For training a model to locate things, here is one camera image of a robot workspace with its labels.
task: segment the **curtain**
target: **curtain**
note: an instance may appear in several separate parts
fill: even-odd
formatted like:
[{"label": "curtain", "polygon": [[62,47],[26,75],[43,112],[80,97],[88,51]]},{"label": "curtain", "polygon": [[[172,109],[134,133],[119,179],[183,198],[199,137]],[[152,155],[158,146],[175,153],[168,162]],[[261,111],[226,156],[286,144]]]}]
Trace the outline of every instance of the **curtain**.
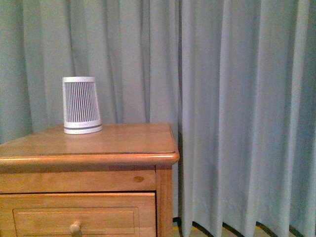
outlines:
[{"label": "curtain", "polygon": [[313,237],[315,36],[308,0],[0,0],[0,143],[63,123],[62,77],[96,77],[103,124],[179,134],[185,237]]},{"label": "curtain", "polygon": [[183,222],[315,236],[315,1],[183,0]]}]

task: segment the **wooden nightstand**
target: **wooden nightstand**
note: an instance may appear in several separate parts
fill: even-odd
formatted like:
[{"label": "wooden nightstand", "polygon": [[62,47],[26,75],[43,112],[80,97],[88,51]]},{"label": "wooden nightstand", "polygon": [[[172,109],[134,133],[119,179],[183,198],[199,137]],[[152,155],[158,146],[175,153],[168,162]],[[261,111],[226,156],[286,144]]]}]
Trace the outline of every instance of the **wooden nightstand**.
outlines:
[{"label": "wooden nightstand", "polygon": [[62,126],[0,145],[0,236],[172,236],[167,123]]}]

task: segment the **gray stripe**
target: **gray stripe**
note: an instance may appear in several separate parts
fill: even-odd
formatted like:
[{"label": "gray stripe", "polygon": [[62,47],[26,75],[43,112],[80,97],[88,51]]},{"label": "gray stripe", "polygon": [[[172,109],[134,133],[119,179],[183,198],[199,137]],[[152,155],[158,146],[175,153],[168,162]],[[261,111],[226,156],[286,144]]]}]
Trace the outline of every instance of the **gray stripe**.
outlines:
[{"label": "gray stripe", "polygon": [[102,124],[92,126],[92,127],[64,127],[64,128],[68,129],[68,130],[84,130],[84,129],[90,129],[90,128],[101,127],[101,126],[102,126]]}]

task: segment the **drawer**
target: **drawer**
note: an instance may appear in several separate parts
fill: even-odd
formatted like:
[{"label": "drawer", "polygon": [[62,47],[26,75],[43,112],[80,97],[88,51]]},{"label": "drawer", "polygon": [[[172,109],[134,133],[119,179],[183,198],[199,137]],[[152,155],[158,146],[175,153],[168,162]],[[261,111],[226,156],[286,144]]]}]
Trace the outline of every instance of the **drawer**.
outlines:
[{"label": "drawer", "polygon": [[[155,193],[5,195],[1,236],[155,237]],[[5,226],[11,219],[13,223]]]},{"label": "drawer", "polygon": [[154,170],[0,174],[0,194],[154,190]]}]

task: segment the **rounded wooden edge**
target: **rounded wooden edge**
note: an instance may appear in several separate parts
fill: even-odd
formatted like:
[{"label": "rounded wooden edge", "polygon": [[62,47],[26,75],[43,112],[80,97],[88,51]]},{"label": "rounded wooden edge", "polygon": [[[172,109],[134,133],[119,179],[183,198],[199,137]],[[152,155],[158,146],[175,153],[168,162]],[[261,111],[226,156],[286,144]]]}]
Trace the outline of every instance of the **rounded wooden edge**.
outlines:
[{"label": "rounded wooden edge", "polygon": [[172,154],[113,154],[113,155],[58,155],[58,156],[29,156],[29,157],[2,157],[0,158],[0,171],[5,167],[23,165],[172,165],[179,160],[177,152]]}]

